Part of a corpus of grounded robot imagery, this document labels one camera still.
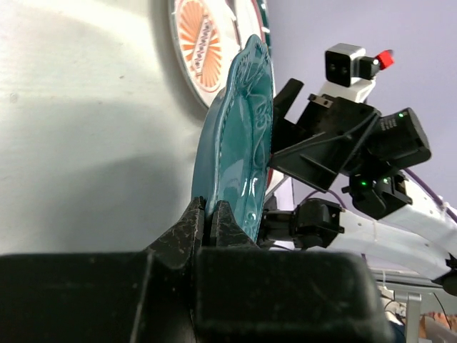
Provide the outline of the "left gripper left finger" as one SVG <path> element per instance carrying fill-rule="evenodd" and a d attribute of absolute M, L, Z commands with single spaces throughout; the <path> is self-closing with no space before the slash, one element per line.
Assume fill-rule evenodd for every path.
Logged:
<path fill-rule="evenodd" d="M 141 251 L 2 256 L 1 340 L 195 342 L 190 274 L 203 227 L 195 198 Z"/>

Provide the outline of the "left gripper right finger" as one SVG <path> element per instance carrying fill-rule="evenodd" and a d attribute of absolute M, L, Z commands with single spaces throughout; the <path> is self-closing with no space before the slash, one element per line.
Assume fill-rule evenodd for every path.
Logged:
<path fill-rule="evenodd" d="M 216 243 L 194 262 L 201 342 L 392 342 L 373 276 L 347 253 L 257 248 L 230 205 L 213 214 Z"/>

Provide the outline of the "teal scalloped plate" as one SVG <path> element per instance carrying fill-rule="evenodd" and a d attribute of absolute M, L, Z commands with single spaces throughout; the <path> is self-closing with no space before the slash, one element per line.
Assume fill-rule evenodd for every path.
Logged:
<path fill-rule="evenodd" d="M 273 73 L 257 35 L 233 59 L 225 87 L 209 107 L 194 164 L 191 195 L 210 217 L 227 201 L 236 223 L 256 240 L 267 190 L 273 124 Z"/>

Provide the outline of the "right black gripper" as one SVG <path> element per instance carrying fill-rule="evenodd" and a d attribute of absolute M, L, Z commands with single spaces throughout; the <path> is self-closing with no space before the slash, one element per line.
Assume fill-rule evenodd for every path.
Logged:
<path fill-rule="evenodd" d="M 271 168 L 326 192 L 380 118 L 378 110 L 343 97 L 312 94 L 297 123 L 285 119 L 303 88 L 289 79 L 273 99 Z"/>

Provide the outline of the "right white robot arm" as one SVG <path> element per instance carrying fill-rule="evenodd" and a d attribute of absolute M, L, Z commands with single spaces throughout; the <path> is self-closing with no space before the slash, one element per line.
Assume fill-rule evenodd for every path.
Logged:
<path fill-rule="evenodd" d="M 290 79 L 277 93 L 270 167 L 322 193 L 348 177 L 353 209 L 308 197 L 291 211 L 266 210 L 258 237 L 368 254 L 455 294 L 456 215 L 411 171 L 431 158 L 428 138 L 411 108 L 384 116 L 368 105 L 374 85 L 326 83 L 294 123 L 286 114 L 303 84 Z"/>

